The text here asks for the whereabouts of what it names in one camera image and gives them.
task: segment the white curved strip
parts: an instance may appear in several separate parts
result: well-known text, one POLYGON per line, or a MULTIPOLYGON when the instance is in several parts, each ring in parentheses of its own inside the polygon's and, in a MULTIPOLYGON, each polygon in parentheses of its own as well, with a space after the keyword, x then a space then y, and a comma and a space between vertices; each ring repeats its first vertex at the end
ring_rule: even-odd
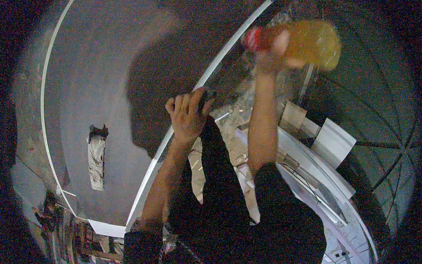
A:
POLYGON ((47 68, 48 68, 48 65, 49 65, 51 51, 53 49, 54 41, 56 40, 57 33, 59 32, 59 28, 62 25, 62 22, 65 19, 65 16, 68 13, 69 8, 73 4, 73 2, 74 2, 74 0, 70 0, 68 2, 68 4, 66 5, 65 9, 63 10, 62 14, 60 15, 59 21, 57 22, 57 25, 56 25, 56 27, 54 28, 54 31, 53 31, 53 35, 51 36, 51 39, 50 39, 50 44, 49 44, 49 47, 47 49, 46 59, 44 61, 43 75, 42 75, 42 79, 41 79, 40 101, 41 101, 41 128, 42 128, 42 131, 43 131, 43 139, 44 139, 44 144, 46 146, 47 158, 48 158, 49 163, 50 163, 51 171, 53 172, 57 186, 59 187, 59 190, 62 193, 63 198, 65 199, 67 205, 69 206, 69 209, 71 210, 73 215, 76 216, 74 210, 70 206, 69 201, 68 201, 68 199, 66 198, 66 196, 63 192, 63 189, 60 185, 59 179, 57 178, 57 175, 56 175, 56 170, 54 169, 53 161, 51 160, 49 144, 47 142, 46 122, 45 122, 45 116, 44 116, 44 91, 45 91, 45 86, 46 86, 47 68))
MULTIPOLYGON (((273 0, 266 0, 260 7, 258 7, 257 10, 255 10, 254 13, 241 25, 241 27, 236 31, 236 33, 230 38, 230 40, 226 43, 226 45, 221 49, 221 51, 218 53, 218 55, 214 58, 214 60, 211 62, 211 64, 208 66, 208 68, 205 70, 202 77, 199 79, 199 81, 196 83, 195 87, 193 88, 193 91, 198 89, 199 87, 203 86, 205 82, 208 80, 208 78, 211 76, 211 74, 214 72, 215 68, 218 66, 218 64, 221 62, 221 60, 224 58, 224 56, 230 51, 230 49, 233 47, 233 45, 239 40, 239 38, 242 36, 242 34, 250 27, 250 25, 264 12, 265 9, 267 9, 271 4, 273 3, 273 0)), ((132 208, 130 209, 129 217, 127 218, 126 222, 126 232, 130 230, 132 227, 132 224, 137 217, 137 215, 134 215, 134 212, 136 210, 136 207, 138 205, 139 199, 142 195, 142 193, 145 190, 145 187, 150 180, 151 174, 157 164, 158 159, 161 157, 161 154, 167 144, 169 143, 172 135, 173 135, 173 127, 171 126, 169 130, 167 131, 166 135, 164 136, 157 153, 155 154, 154 158, 152 159, 148 170, 145 173, 145 176, 142 179, 141 186, 139 187, 138 193, 136 194, 135 201, 133 202, 132 208)))
POLYGON ((298 147, 299 151, 301 152, 302 155, 305 155, 306 157, 309 157, 309 161, 321 172, 322 175, 326 176, 325 179, 329 181, 329 183, 332 185, 332 187, 334 187, 335 193, 340 194, 342 197, 338 197, 338 199, 340 199, 341 201, 343 201, 345 204, 347 204, 347 206, 350 207, 353 215, 355 216, 355 218, 357 218, 360 226, 362 227, 366 237, 369 240, 369 243, 371 244, 372 247, 372 251, 374 254, 374 258, 375 258, 375 262, 378 262, 378 254, 375 248, 375 243, 372 240, 372 236, 368 231, 368 228, 366 227, 365 223, 362 221, 362 219, 360 218, 359 214, 356 212, 356 210, 354 209, 354 207, 352 206, 352 204, 350 203, 349 199, 347 198, 347 196, 344 194, 344 192, 341 190, 341 188, 337 185, 337 183, 335 183, 331 177, 329 177, 327 175, 327 172, 321 167, 319 166, 319 164, 317 164, 315 162, 314 157, 317 159, 317 155, 315 155, 310 149, 308 149, 305 145, 303 145, 302 143, 300 143, 297 139, 295 139, 292 135, 290 135, 289 133, 285 132, 281 127, 278 127, 278 135, 280 136, 281 134, 286 135, 292 142, 294 142, 294 144, 296 144, 296 146, 298 147))
POLYGON ((230 40, 224 45, 221 49, 220 53, 214 58, 208 68, 205 70, 202 77, 199 79, 198 83, 195 85, 193 90, 195 91, 199 87, 203 86, 211 74, 214 72, 215 68, 217 68, 218 64, 221 60, 226 56, 226 54, 230 51, 233 45, 239 40, 239 38, 245 33, 245 31, 252 25, 252 23, 267 9, 273 0, 266 0, 257 10, 241 25, 241 27, 236 31, 236 33, 230 38, 230 40))

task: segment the wooden plank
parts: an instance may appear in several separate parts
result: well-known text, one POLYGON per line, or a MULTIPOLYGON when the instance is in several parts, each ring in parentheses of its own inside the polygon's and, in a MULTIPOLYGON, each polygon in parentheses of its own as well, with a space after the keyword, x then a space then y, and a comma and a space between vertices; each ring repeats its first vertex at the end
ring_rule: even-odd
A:
POLYGON ((305 119, 305 115, 305 109, 287 101, 286 108, 284 109, 283 116, 281 117, 280 126, 289 123, 293 126, 292 132, 297 133, 303 123, 303 120, 305 119))
POLYGON ((92 255, 95 256, 96 258, 102 258, 102 259, 110 259, 110 260, 118 260, 118 261, 122 261, 123 260, 123 255, 119 255, 119 254, 112 254, 112 253, 105 253, 105 252, 101 252, 101 251, 97 251, 97 250, 89 250, 87 248, 82 248, 81 252, 87 254, 87 255, 92 255))

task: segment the black shirt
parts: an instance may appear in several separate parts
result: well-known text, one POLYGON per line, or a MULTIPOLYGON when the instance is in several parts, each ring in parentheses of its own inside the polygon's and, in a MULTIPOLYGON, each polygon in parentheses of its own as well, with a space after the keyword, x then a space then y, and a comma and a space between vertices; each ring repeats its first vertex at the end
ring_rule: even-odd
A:
POLYGON ((124 237, 124 263, 321 263, 326 248, 319 216, 298 200, 275 164, 255 177, 260 222, 244 232, 203 227, 181 235, 164 254, 162 236, 133 231, 124 237))

